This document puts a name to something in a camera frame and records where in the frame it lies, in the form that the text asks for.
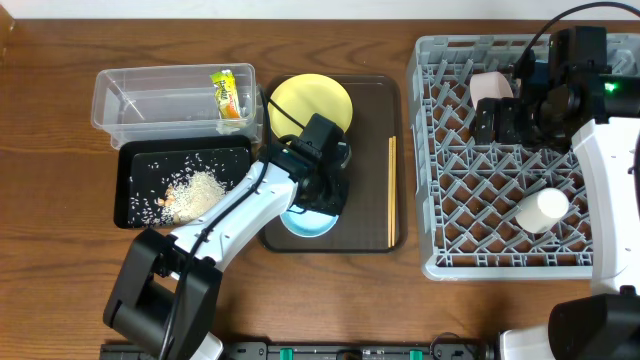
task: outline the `green light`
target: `green light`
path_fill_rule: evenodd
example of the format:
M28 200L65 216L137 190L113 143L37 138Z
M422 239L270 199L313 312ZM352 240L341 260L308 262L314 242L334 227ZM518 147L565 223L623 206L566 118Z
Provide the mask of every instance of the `green light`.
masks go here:
M616 83L604 83L604 89L608 92L613 92L613 90L618 88L618 84Z

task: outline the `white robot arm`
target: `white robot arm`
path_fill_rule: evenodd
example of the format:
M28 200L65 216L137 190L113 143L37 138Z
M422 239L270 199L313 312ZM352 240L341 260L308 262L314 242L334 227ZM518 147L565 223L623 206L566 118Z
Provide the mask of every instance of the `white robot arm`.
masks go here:
M589 121L572 138L590 209L594 295L619 294L625 286L640 289L640 216L633 171L639 135L640 118L610 118L608 124ZM500 336L500 357L556 360L549 325L506 331Z
M502 360L640 358L640 217L636 154L640 78L612 75L606 29L574 27L550 38L549 59L525 51L518 98L481 99L478 144L547 147L578 158L594 250L593 296L557 305L549 324L500 336Z
M169 360L217 359L211 335L222 274L260 229L292 204L339 215L350 150L344 132L315 114L299 137L261 149L260 160L218 204L163 236L151 229L133 241L103 321L145 352ZM179 279L176 294L154 274Z
M200 233L247 192L264 166L260 161L255 162L245 178L216 206L191 223L173 230L171 235L176 238L175 245L186 252L190 251ZM216 269L223 272L260 229L291 207L297 189L298 184L291 180L287 171L269 164L258 189L220 220L198 248L196 258L210 257L215 261ZM179 275L174 272L172 276L177 279Z

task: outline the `dish rack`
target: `dish rack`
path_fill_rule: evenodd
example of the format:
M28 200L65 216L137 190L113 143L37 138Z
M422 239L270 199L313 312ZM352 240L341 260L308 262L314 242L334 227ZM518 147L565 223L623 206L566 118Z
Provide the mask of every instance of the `dish rack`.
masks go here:
M469 81L509 66L533 35L426 36L407 69L416 165L416 213L423 273L433 280L589 279L593 246L582 172L572 152L475 145ZM548 57L549 37L534 45ZM640 36L609 34L614 74L639 75ZM522 198L545 187L571 205L544 234L514 217Z

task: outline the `chopsticks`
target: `chopsticks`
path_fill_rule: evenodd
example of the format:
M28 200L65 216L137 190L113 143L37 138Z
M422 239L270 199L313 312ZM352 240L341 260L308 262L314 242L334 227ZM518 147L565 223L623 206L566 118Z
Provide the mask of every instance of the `chopsticks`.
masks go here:
M389 182L387 196L387 242L389 248L396 244L396 137L389 138Z

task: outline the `white cup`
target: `white cup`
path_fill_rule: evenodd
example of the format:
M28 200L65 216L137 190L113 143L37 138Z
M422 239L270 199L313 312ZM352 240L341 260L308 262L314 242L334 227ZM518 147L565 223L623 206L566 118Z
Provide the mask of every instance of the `white cup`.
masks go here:
M516 215L518 225L524 230L539 234L553 227L569 211L569 199L560 190L547 188L522 199Z

